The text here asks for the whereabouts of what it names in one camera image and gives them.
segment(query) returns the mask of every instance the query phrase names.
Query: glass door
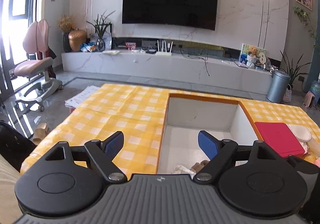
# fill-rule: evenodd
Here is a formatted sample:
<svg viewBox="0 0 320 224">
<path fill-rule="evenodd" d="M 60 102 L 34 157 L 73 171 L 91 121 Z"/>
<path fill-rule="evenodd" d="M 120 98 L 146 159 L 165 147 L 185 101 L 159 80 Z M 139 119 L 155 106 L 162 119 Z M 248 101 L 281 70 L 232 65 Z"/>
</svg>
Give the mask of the glass door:
<svg viewBox="0 0 320 224">
<path fill-rule="evenodd" d="M 15 80 L 12 72 L 28 59 L 22 42 L 32 21 L 32 11 L 33 0 L 0 0 L 0 89 L 3 99 L 29 81 L 27 78 Z"/>
</svg>

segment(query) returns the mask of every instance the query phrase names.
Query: chair base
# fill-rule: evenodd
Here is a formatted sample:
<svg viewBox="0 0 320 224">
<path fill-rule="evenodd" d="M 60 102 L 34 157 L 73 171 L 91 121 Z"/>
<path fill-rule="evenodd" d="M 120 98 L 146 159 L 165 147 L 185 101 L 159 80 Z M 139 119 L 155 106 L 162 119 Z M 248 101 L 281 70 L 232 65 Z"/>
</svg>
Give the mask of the chair base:
<svg viewBox="0 0 320 224">
<path fill-rule="evenodd" d="M 38 89 L 38 90 L 43 90 L 44 93 L 34 99 L 27 98 L 27 95 L 32 92 L 33 90 Z M 44 111 L 44 106 L 43 106 L 43 101 L 47 99 L 49 96 L 51 96 L 53 93 L 55 93 L 56 90 L 62 90 L 63 89 L 63 84 L 62 81 L 53 79 L 53 78 L 48 78 L 45 79 L 43 82 L 38 82 L 34 85 L 32 85 L 23 96 L 19 97 L 15 102 L 16 102 L 16 107 L 18 106 L 18 103 L 24 103 L 28 105 L 33 105 L 33 104 L 39 104 L 39 111 L 43 112 Z"/>
</svg>

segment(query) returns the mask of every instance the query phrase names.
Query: robot device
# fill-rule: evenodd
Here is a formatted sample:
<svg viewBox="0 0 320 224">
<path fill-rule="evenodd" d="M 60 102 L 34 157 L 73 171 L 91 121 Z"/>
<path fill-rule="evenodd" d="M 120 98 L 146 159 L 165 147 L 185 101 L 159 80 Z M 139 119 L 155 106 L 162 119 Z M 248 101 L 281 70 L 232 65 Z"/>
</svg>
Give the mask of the robot device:
<svg viewBox="0 0 320 224">
<path fill-rule="evenodd" d="M 61 141 L 17 181 L 24 215 L 15 223 L 320 223 L 317 166 L 283 159 L 259 140 L 241 146 L 200 131 L 198 143 L 210 162 L 193 179 L 133 174 L 127 180 L 112 163 L 122 132 L 79 147 Z"/>
</svg>

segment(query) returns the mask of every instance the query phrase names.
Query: flat screen tv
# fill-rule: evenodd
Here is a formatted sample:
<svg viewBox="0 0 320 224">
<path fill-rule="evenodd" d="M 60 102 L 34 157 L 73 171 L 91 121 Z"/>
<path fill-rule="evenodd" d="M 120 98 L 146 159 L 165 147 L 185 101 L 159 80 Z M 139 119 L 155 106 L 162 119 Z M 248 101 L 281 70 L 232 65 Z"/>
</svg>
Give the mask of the flat screen tv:
<svg viewBox="0 0 320 224">
<path fill-rule="evenodd" d="M 123 0 L 123 24 L 168 24 L 215 30 L 218 0 Z"/>
</svg>

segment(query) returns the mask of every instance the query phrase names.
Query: gray tile floor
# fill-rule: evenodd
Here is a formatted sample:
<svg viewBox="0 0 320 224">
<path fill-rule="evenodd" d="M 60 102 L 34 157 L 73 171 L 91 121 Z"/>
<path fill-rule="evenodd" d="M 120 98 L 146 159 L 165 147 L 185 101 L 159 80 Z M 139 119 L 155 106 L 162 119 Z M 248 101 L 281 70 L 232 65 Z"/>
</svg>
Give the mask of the gray tile floor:
<svg viewBox="0 0 320 224">
<path fill-rule="evenodd" d="M 10 124 L 14 125 L 15 128 L 26 137 L 30 137 L 33 134 L 34 129 L 42 122 L 48 123 L 50 130 L 52 130 L 57 125 L 62 123 L 62 121 L 68 115 L 70 115 L 69 109 L 64 105 L 65 100 L 80 93 L 89 85 L 102 86 L 105 83 L 166 87 L 263 101 L 266 99 L 266 96 L 261 94 L 170 80 L 64 71 L 59 71 L 56 74 L 57 78 L 62 80 L 65 87 L 62 91 L 57 91 L 44 102 L 44 112 L 38 111 L 37 104 L 31 108 L 26 108 L 24 104 L 19 104 L 19 108 L 15 109 L 14 100 L 16 97 L 21 95 L 21 93 L 17 93 L 15 96 L 10 97 L 4 102 L 6 109 L 2 109 L 0 107 L 0 120 L 10 122 Z M 34 91 L 29 95 L 35 96 L 37 93 Z M 320 107 L 319 110 L 316 108 L 306 108 L 303 105 L 303 97 L 294 95 L 292 96 L 291 105 L 300 106 L 303 108 L 303 110 L 311 117 L 311 119 L 313 119 L 313 121 L 320 126 Z"/>
</svg>

